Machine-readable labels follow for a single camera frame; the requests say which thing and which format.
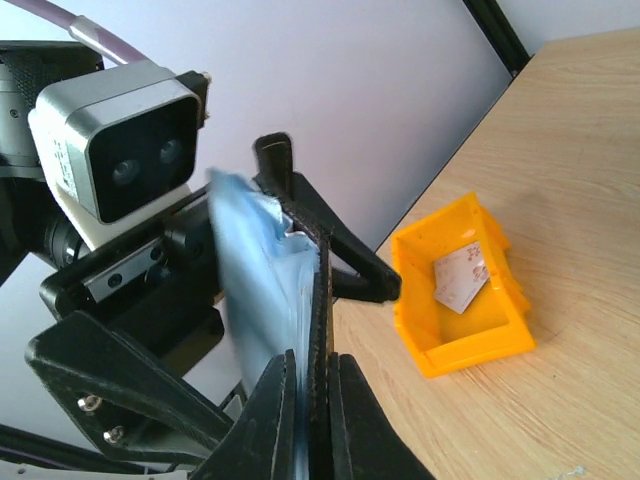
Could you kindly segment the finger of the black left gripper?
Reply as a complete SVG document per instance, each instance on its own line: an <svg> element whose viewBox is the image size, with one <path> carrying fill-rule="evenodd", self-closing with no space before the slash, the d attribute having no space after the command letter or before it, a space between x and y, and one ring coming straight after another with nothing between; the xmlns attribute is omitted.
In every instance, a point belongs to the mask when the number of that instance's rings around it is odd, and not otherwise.
<svg viewBox="0 0 640 480"><path fill-rule="evenodd" d="M333 296L370 303L398 300L400 275L349 230L303 174L294 172L290 179L287 190L274 174L261 171L255 177L263 192L281 201L295 225L319 233L329 250L355 270L331 270Z"/></svg>

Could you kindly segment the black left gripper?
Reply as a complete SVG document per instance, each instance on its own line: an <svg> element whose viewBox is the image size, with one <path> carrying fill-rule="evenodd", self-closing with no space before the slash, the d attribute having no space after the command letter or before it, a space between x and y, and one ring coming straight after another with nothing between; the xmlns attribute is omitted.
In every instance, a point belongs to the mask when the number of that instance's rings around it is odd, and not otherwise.
<svg viewBox="0 0 640 480"><path fill-rule="evenodd" d="M233 422L179 376L221 341L221 295L199 189L46 278L25 360L106 457L197 465Z"/></svg>

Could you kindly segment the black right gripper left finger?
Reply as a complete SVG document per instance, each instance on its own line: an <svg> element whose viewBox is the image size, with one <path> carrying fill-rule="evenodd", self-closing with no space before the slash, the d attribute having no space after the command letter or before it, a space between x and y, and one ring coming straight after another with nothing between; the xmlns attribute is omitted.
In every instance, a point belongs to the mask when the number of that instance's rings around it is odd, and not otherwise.
<svg viewBox="0 0 640 480"><path fill-rule="evenodd" d="M292 479L295 473L294 352L273 357L240 417L192 479Z"/></svg>

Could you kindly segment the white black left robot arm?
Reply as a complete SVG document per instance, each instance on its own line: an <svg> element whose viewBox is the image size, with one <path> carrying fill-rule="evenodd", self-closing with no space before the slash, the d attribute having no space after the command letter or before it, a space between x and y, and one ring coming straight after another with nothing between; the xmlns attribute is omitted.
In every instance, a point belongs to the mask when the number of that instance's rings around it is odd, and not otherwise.
<svg viewBox="0 0 640 480"><path fill-rule="evenodd" d="M190 191L209 82L74 42L1 45L3 260L33 253L54 323L25 359L106 457L195 476L336 476L387 420L333 301L399 275L294 169L282 132L245 180Z"/></svg>

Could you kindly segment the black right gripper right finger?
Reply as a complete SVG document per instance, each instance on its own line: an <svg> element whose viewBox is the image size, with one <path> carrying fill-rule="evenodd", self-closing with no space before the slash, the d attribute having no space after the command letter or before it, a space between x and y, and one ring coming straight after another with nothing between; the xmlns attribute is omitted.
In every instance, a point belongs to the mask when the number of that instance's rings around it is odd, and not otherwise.
<svg viewBox="0 0 640 480"><path fill-rule="evenodd" d="M329 358L328 406L335 479L433 477L396 433L350 354Z"/></svg>

